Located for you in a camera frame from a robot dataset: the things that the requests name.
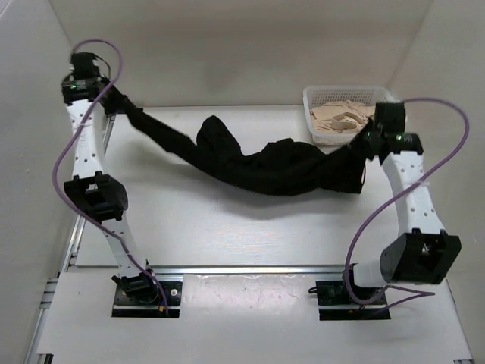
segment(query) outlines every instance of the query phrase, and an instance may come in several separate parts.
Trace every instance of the black fabric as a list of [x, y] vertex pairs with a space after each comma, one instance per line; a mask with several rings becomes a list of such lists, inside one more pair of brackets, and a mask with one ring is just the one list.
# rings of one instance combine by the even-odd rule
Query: black fabric
[[216, 116], [204, 121], [197, 144], [188, 136], [140, 111], [125, 99], [130, 123], [165, 151], [174, 153], [228, 184], [266, 195], [295, 196], [317, 188], [360, 193], [365, 158], [343, 146], [328, 155], [316, 146], [284, 139], [252, 155]]

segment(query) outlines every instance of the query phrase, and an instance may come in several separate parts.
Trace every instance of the white table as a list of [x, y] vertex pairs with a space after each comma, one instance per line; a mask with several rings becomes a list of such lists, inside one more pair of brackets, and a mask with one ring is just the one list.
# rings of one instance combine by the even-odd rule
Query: white table
[[[148, 113], [192, 138], [206, 117], [217, 115], [244, 153], [285, 137], [309, 141], [300, 107]], [[358, 196], [323, 190], [297, 197], [250, 193], [168, 155], [123, 116], [116, 120], [106, 162], [127, 188], [136, 242], [158, 270], [160, 265], [342, 264], [358, 226], [391, 196], [377, 162], [368, 164]], [[354, 261], [378, 256], [396, 232], [391, 208], [363, 235]], [[471, 359], [446, 282], [426, 287], [434, 297], [391, 309], [391, 320], [319, 322], [316, 299], [307, 293], [318, 274], [185, 274], [179, 319], [111, 318], [115, 286], [110, 277], [116, 269], [106, 267], [113, 265], [104, 237], [86, 226], [76, 267], [60, 276], [38, 347], [38, 353], [54, 354], [52, 364], [452, 364]], [[405, 295], [389, 291], [387, 297], [395, 302]]]

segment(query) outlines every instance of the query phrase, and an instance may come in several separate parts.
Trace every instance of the robotic arm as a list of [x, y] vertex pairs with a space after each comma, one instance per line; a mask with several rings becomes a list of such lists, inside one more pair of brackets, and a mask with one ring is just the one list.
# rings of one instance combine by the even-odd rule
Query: robotic arm
[[[379, 157], [393, 195], [423, 176], [423, 148], [418, 135], [405, 133], [403, 103], [378, 103], [374, 120], [351, 142], [355, 152]], [[424, 184], [396, 201], [399, 237], [371, 262], [352, 267], [353, 284], [383, 287], [390, 283], [439, 284], [462, 247], [446, 233]]]
[[[71, 57], [72, 73], [62, 83], [62, 93], [70, 116], [73, 133], [94, 98], [109, 80], [100, 71], [93, 53], [76, 53]], [[90, 218], [124, 237], [124, 244], [105, 234], [111, 251], [117, 260], [119, 274], [113, 280], [128, 297], [152, 300], [158, 294], [154, 282], [134, 266], [128, 256], [151, 272], [148, 261], [139, 251], [127, 222], [127, 192], [105, 167], [102, 145], [102, 126], [117, 111], [117, 90], [109, 93], [102, 104], [97, 104], [84, 126], [74, 157], [73, 180], [64, 183], [64, 191], [78, 209]]]

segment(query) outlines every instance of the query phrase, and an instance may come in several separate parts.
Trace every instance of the beige cloth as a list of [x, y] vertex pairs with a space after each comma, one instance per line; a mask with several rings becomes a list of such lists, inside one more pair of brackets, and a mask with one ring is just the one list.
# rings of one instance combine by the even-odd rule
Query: beige cloth
[[313, 128], [318, 133], [357, 133], [374, 115], [375, 106], [363, 102], [333, 101], [310, 111]]

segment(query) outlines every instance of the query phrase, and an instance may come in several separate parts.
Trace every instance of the plastic basket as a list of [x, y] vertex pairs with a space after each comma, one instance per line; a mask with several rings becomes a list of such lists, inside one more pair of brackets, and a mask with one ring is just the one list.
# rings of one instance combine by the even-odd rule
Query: plastic basket
[[379, 101], [394, 101], [390, 92], [381, 86], [309, 86], [303, 90], [305, 117], [315, 144], [339, 146], [348, 143], [355, 134], [318, 133], [313, 128], [310, 110], [332, 101], [355, 101], [375, 105]]

